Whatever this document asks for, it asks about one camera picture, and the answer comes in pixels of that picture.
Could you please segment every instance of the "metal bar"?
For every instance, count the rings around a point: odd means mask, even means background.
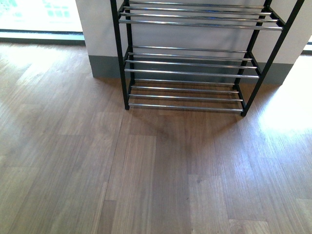
[[[136,61],[126,60],[128,63],[141,64],[156,64],[156,65],[180,65],[180,66],[194,66],[194,67],[218,67],[218,68],[238,68],[238,69],[256,69],[257,67],[250,66],[235,66],[235,65],[220,65],[220,64],[205,64],[205,63],[184,63],[184,62],[157,62],[157,61]]]
[[[218,83],[218,82],[204,82],[204,81],[188,81],[188,80],[165,80],[165,79],[136,79],[136,81],[146,82],[164,82],[164,83],[186,83],[186,84],[207,84],[207,85],[234,85],[234,83]]]
[[[126,10],[135,11],[165,11],[165,12],[190,12],[207,14],[229,14],[229,15],[247,15],[247,16],[270,16],[271,12],[250,12],[250,11],[216,11],[216,10],[196,10],[196,9],[176,9],[176,8],[152,8],[152,7],[132,7],[125,6]]]
[[[253,103],[254,98],[255,98],[256,94],[258,93],[258,91],[261,87],[261,84],[262,84],[264,78],[266,77],[271,65],[273,64],[273,61],[274,61],[279,49],[281,48],[281,46],[282,46],[282,44],[283,44],[291,26],[292,26],[296,16],[298,15],[303,3],[304,3],[304,0],[297,0],[296,4],[295,4],[288,20],[287,20],[287,23],[285,24],[284,30],[281,33],[281,35],[279,36],[277,43],[276,43],[276,45],[275,45],[275,47],[274,47],[274,49],[273,49],[273,51],[269,57],[269,60],[263,69],[261,77],[258,80],[257,84],[255,85],[255,88],[254,88],[254,90],[253,90],[253,92],[252,92],[252,94],[251,94],[251,96],[247,102],[246,108],[244,108],[243,112],[241,113],[242,116],[246,116],[248,110],[250,109],[250,106]]]
[[[234,102],[243,101],[241,99],[212,98],[212,97],[176,97],[176,96],[157,96],[157,95],[139,95],[139,94],[130,94],[129,96],[135,98],[159,98],[159,99],[178,99],[178,100],[234,101]]]
[[[225,58],[225,57],[210,57],[210,56],[197,56],[197,55],[171,55],[171,54],[149,54],[149,53],[129,53],[135,56],[160,56],[160,57],[174,57],[174,58],[190,58],[190,59],[206,59],[206,60],[214,60],[214,61],[236,61],[241,62],[251,61],[251,58]]]
[[[120,17],[121,17],[121,13],[122,12],[124,12],[124,6],[125,6],[125,1],[123,1],[123,3],[121,4],[121,6],[120,6],[120,8],[119,8],[119,10],[118,10],[118,13],[117,13],[117,15],[118,15],[118,19],[120,19]]]
[[[267,6],[268,6],[268,4],[271,4],[271,2],[272,2],[272,0],[266,0],[264,2],[264,9],[262,10],[262,12],[265,12],[267,10]],[[259,16],[259,19],[264,19],[264,18],[265,18],[265,16]],[[261,22],[258,22],[256,24],[256,26],[260,26],[260,27],[262,25],[263,25],[263,23],[261,23]],[[249,44],[248,44],[248,47],[247,47],[247,51],[248,52],[253,50],[254,44],[255,44],[255,42],[256,42],[256,40],[258,38],[259,32],[260,32],[259,30],[254,30],[253,31],[252,37],[250,38],[250,41],[249,41]],[[249,54],[245,54],[244,58],[249,58]],[[247,65],[247,63],[242,61],[241,66],[246,66],[246,65]],[[244,70],[240,69],[237,74],[238,75],[242,75],[243,73],[244,73]],[[235,80],[235,84],[239,84],[239,83],[240,83],[240,79],[237,78]]]
[[[240,87],[239,87],[239,84],[236,84],[235,85],[235,89],[238,91],[238,97],[240,98],[240,99],[242,99],[242,102],[241,102],[241,105],[242,105],[242,107],[243,107],[243,109],[246,107],[246,102],[245,102],[245,99],[244,99],[244,97],[243,97],[243,93],[242,93],[242,91],[241,91],[241,89],[240,89]]]
[[[115,31],[115,40],[116,40],[116,48],[117,48],[117,55],[118,55],[118,62],[119,62],[119,72],[120,72],[120,79],[121,79],[123,101],[125,104],[125,109],[129,110],[130,109],[129,96],[127,94],[126,75],[123,69],[123,54],[122,54],[122,47],[121,47],[121,36],[120,36],[120,28],[119,28],[119,23],[118,23],[118,12],[117,12],[116,0],[111,0],[111,9],[112,9],[112,15],[113,15],[113,24],[114,24],[114,31]]]
[[[246,19],[233,17],[211,17],[211,16],[178,16],[178,15],[156,15],[156,14],[137,14],[137,13],[121,13],[122,16],[131,17],[151,17],[151,18],[167,18],[167,19],[186,19],[186,20],[218,20],[218,21],[237,21],[237,22],[263,22],[277,23],[277,19]]]
[[[202,73],[202,72],[176,72],[176,71],[159,71],[159,70],[140,70],[140,69],[125,69],[125,72],[157,73],[157,74],[180,74],[180,75],[192,75],[192,76],[259,79],[259,76],[233,75],[233,74],[215,74],[215,73]]]
[[[253,54],[251,51],[248,52],[248,54],[249,54],[249,57],[251,57],[251,58],[253,59],[253,60],[252,60],[253,66],[257,67],[255,71],[256,71],[257,74],[260,76],[260,75],[262,74],[262,70],[261,70],[261,68],[260,68],[260,66],[259,66],[259,63],[258,63],[257,60],[255,59],[254,54]]]
[[[216,50],[216,49],[199,49],[199,48],[180,48],[180,47],[163,47],[163,46],[137,46],[133,45],[133,48],[139,49],[161,49],[161,50],[189,50],[189,51],[207,51],[207,52],[224,52],[224,53],[247,53],[242,50]]]
[[[119,23],[161,24],[161,25],[186,26],[186,27],[252,29],[252,30],[269,30],[269,31],[282,31],[283,30],[283,27],[269,27],[269,26],[246,26],[246,25],[209,24],[209,23],[180,23],[180,22],[163,22],[163,21],[123,20],[123,19],[120,19]]]
[[[128,46],[127,50],[126,50],[126,53],[125,53],[125,56],[123,57],[123,65],[124,67],[126,66],[126,60],[128,59],[129,57],[129,51],[130,51],[130,47]]]
[[[272,18],[273,20],[278,20],[278,21],[277,21],[277,25],[280,26],[280,27],[284,27],[285,24],[286,24],[286,23],[284,22],[284,20],[282,20],[282,18],[281,18],[270,6],[268,6],[268,10],[269,10],[270,12],[272,12],[271,18]]]
[[[150,105],[150,104],[136,104],[129,103],[130,106],[136,107],[155,107],[155,108],[171,108],[171,109],[180,109],[180,110],[199,110],[199,111],[222,111],[222,112],[241,112],[241,109],[225,109],[225,108],[210,108],[210,107],[193,107],[193,106],[165,106],[165,105]]]
[[[147,90],[160,90],[160,91],[183,91],[183,92],[203,92],[203,93],[218,93],[218,94],[238,94],[238,91],[223,91],[223,90],[208,90],[208,89],[163,88],[163,87],[147,87],[147,86],[132,86],[132,89],[147,89]]]
[[[217,7],[217,8],[239,8],[239,9],[263,9],[263,6],[244,6],[244,5],[222,5],[222,4],[200,4],[200,3],[181,3],[181,2],[152,2],[152,1],[129,1],[130,4],[141,5],[169,5],[169,6],[196,6],[196,7]]]

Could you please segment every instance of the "black metal frame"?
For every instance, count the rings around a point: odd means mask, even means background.
[[[121,85],[123,91],[123,98],[125,109],[129,110],[131,106],[141,106],[141,107],[160,107],[160,108],[173,108],[173,109],[191,109],[191,110],[220,110],[220,111],[240,111],[241,115],[244,117],[246,116],[250,106],[263,83],[268,71],[270,70],[273,61],[282,46],[296,16],[298,15],[304,0],[297,0],[287,22],[284,22],[279,15],[271,8],[272,0],[265,0],[263,6],[240,6],[240,5],[213,5],[213,4],[196,4],[196,3],[165,3],[165,2],[142,2],[142,1],[131,1],[125,0],[119,10],[117,9],[116,0],[111,1],[111,8],[112,8],[112,15],[113,15],[113,23],[114,23],[114,30],[115,30],[115,38],[116,38],[116,45],[117,45],[117,54],[118,54],[118,61],[119,61],[119,70],[120,70],[120,78],[121,78]],[[133,7],[131,5],[156,5],[159,8],[154,7]],[[200,7],[208,7],[208,8],[221,8],[223,7],[225,10],[213,10],[213,11],[205,11],[200,9],[176,9],[176,8],[162,8],[163,6],[196,6]],[[234,8],[235,11],[227,10],[228,8]],[[237,11],[237,9],[248,9],[247,11]],[[135,14],[132,13],[132,10],[146,10],[146,11],[164,11],[164,12],[194,12],[194,13],[209,13],[209,14],[232,14],[232,15],[250,15],[250,16],[258,16],[258,19],[255,18],[235,18],[235,17],[209,17],[209,16],[185,16],[185,15],[157,15],[157,14]],[[215,23],[185,23],[185,22],[176,22],[176,21],[150,21],[150,20],[132,20],[131,17],[146,17],[146,18],[167,18],[167,19],[191,19],[191,20],[219,20],[219,21],[236,21],[236,22],[256,22],[256,25],[232,25],[232,24],[215,24]],[[128,39],[128,48],[125,53],[125,56],[122,53],[121,48],[121,37],[120,37],[120,28],[119,24],[125,23],[127,27],[127,39]],[[207,60],[231,60],[230,58],[219,58],[219,57],[203,57],[203,56],[181,56],[181,55],[174,55],[174,54],[150,54],[150,53],[134,53],[133,48],[148,48],[148,49],[162,49],[162,50],[185,50],[185,51],[201,51],[202,49],[192,49],[192,48],[172,48],[172,47],[153,47],[153,46],[134,46],[133,45],[133,38],[132,38],[132,24],[165,24],[165,25],[176,25],[176,26],[195,26],[195,27],[213,27],[213,28],[237,28],[237,29],[252,29],[253,34],[250,39],[249,45],[246,51],[224,51],[224,50],[213,50],[213,49],[203,49],[204,51],[212,51],[212,52],[228,52],[228,53],[244,53],[244,58],[241,59],[240,66],[223,66],[224,68],[229,67],[239,67],[237,75],[225,75],[225,74],[211,74],[211,73],[194,73],[194,72],[176,72],[176,71],[159,71],[159,70],[141,70],[135,69],[136,63],[146,63],[146,64],[173,64],[173,65],[187,65],[187,66],[213,66],[207,64],[199,64],[199,63],[180,63],[180,62],[159,62],[159,61],[136,61],[135,56],[152,56],[152,57],[161,57],[167,56],[169,58],[175,57],[182,57],[182,58],[192,58],[192,59],[207,59]],[[264,23],[274,23],[276,26],[263,26]],[[263,70],[260,69],[252,50],[254,48],[255,42],[259,35],[260,30],[273,30],[273,31],[281,31],[281,35],[279,36],[275,47],[269,56],[269,59],[264,67]],[[248,67],[248,62],[251,62],[253,67]],[[246,76],[243,75],[244,71],[248,68],[255,69],[258,76]],[[130,72],[131,79],[129,87],[127,88],[126,85],[126,75],[125,72]],[[162,89],[162,90],[184,90],[185,92],[188,91],[199,91],[199,92],[218,92],[213,90],[198,90],[198,89],[172,89],[172,88],[160,88],[160,87],[142,87],[142,86],[134,86],[136,80],[140,81],[149,81],[148,79],[136,79],[135,73],[137,72],[144,72],[144,73],[158,73],[158,74],[185,74],[185,75],[195,75],[195,76],[209,76],[209,77],[234,77],[235,82],[233,84],[228,83],[212,83],[212,82],[196,82],[196,81],[181,81],[182,83],[194,83],[194,84],[213,84],[213,85],[231,85],[238,95],[239,99],[230,99],[228,101],[240,101],[242,109],[224,109],[224,108],[202,108],[202,107],[185,107],[185,106],[163,106],[163,105],[150,105],[150,104],[135,104],[129,103],[130,97],[145,97],[145,98],[167,98],[167,99],[203,99],[203,100],[215,100],[215,101],[227,101],[227,99],[223,98],[194,98],[194,97],[173,97],[173,96],[153,96],[153,95],[133,95],[131,94],[132,88],[154,88],[154,89]],[[255,88],[246,102],[242,91],[240,89],[240,81],[242,78],[257,78],[258,81],[255,85]],[[154,80],[155,82],[163,81],[165,83],[174,83],[177,81],[173,80]]]

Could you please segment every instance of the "laminate floor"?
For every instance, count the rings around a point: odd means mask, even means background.
[[[311,63],[245,118],[125,111],[85,47],[0,44],[0,234],[312,234]]]

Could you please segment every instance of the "gray baseboard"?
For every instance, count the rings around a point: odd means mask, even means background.
[[[107,57],[107,56],[89,56],[90,64],[92,68],[93,76],[98,77],[107,77],[107,78],[119,78],[119,67],[118,67],[118,58],[117,57]],[[180,61],[177,59],[168,59],[168,61]],[[259,63],[260,67],[263,69],[265,63]],[[265,84],[283,84],[286,76],[293,67],[293,64],[286,63],[274,63],[270,71],[264,80]],[[136,64],[137,69],[144,69],[144,65]],[[162,70],[168,69],[167,65],[161,66]],[[174,67],[176,71],[187,71],[187,72],[206,72],[206,73],[224,73],[224,74],[235,74],[238,70],[235,69],[220,69],[220,68],[207,68],[207,67],[191,67],[191,66],[176,66]],[[246,70],[245,75],[256,75],[255,71]],[[196,80],[196,81],[206,81],[205,77],[190,77],[185,75],[158,75],[158,74],[147,74],[145,73],[136,73],[137,78],[153,78],[153,79],[175,79],[175,80]],[[221,82],[232,82],[232,78],[210,78],[209,81],[221,81]],[[242,79],[244,83],[255,83],[256,80]]]

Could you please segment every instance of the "sunlight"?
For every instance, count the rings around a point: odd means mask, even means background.
[[[312,132],[312,57],[300,56],[260,117],[263,130]]]
[[[82,32],[75,0],[0,0],[0,29]]]

